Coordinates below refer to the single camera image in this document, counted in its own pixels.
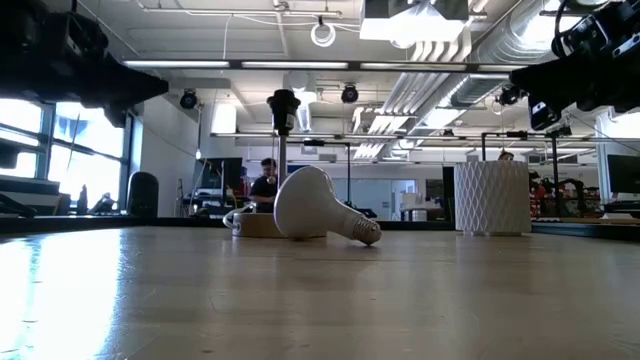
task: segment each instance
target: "security camera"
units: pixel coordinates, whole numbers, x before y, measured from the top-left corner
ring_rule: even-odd
[[[358,101],[358,90],[356,90],[356,86],[354,84],[345,85],[340,98],[345,104],[353,104]]]
[[[180,106],[185,110],[191,110],[198,105],[198,98],[196,97],[196,91],[187,89],[180,99]]]

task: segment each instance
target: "light bulb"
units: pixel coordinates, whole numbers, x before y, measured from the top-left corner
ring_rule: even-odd
[[[306,166],[284,181],[276,196],[274,218],[289,238],[308,238],[331,231],[371,245],[380,240],[380,225],[340,203],[327,173]]]

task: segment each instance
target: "computer monitor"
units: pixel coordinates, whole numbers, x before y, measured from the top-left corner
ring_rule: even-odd
[[[640,194],[640,157],[607,155],[607,161],[611,192]]]

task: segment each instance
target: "table surface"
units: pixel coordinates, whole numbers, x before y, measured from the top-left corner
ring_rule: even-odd
[[[0,359],[632,359],[640,246],[128,228],[0,240]]]

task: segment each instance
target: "white geometric vase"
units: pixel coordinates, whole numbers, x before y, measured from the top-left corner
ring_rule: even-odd
[[[519,161],[475,161],[454,172],[456,230],[473,234],[531,232],[529,168]]]

